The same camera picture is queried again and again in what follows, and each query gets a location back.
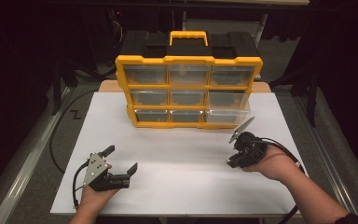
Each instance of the yellow organizer box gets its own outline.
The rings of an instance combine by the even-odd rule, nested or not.
[[[248,33],[128,31],[117,81],[135,127],[233,128],[263,62]]]

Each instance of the sleeve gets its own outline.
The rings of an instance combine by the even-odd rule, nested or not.
[[[337,220],[336,224],[358,224],[358,216],[353,213],[349,213],[347,216]]]

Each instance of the clear plastic drawer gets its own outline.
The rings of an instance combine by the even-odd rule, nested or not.
[[[166,105],[167,90],[132,89],[130,90],[134,105]]]
[[[150,122],[168,121],[167,110],[135,109],[134,112],[138,121],[150,121]]]
[[[207,110],[205,121],[210,124],[240,125],[249,114],[249,110]]]
[[[171,105],[204,105],[205,90],[170,90]]]
[[[166,84],[165,65],[126,64],[123,65],[128,84]]]
[[[211,86],[247,86],[254,66],[212,66]]]
[[[217,109],[244,109],[247,102],[245,91],[208,91],[209,108]]]
[[[172,122],[200,122],[202,120],[202,111],[200,110],[172,110]]]
[[[171,85],[206,85],[210,66],[204,64],[172,64],[168,66]]]

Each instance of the carrying handle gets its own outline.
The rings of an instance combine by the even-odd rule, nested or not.
[[[171,31],[170,46],[172,46],[172,41],[174,38],[203,39],[205,46],[208,46],[208,41],[206,39],[205,31]]]

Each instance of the table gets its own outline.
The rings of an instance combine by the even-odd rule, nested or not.
[[[265,82],[254,82],[252,85],[253,92],[271,92],[269,84]],[[120,92],[123,91],[116,80],[105,80],[101,83],[98,92]]]
[[[127,117],[124,94],[118,91],[115,81],[107,81],[94,94],[51,213],[76,211],[72,200],[75,171],[91,152],[110,145],[116,146],[106,158],[114,166],[113,174],[125,173],[136,162],[138,171],[130,188],[115,195],[102,215],[280,217],[295,205],[281,183],[226,165],[235,153],[228,143],[232,130],[135,128]],[[281,142],[301,161],[275,94],[255,91],[249,101],[255,120],[247,131]],[[77,186],[84,174],[80,173]]]
[[[196,0],[193,2],[241,3],[263,5],[307,6],[310,0]]]

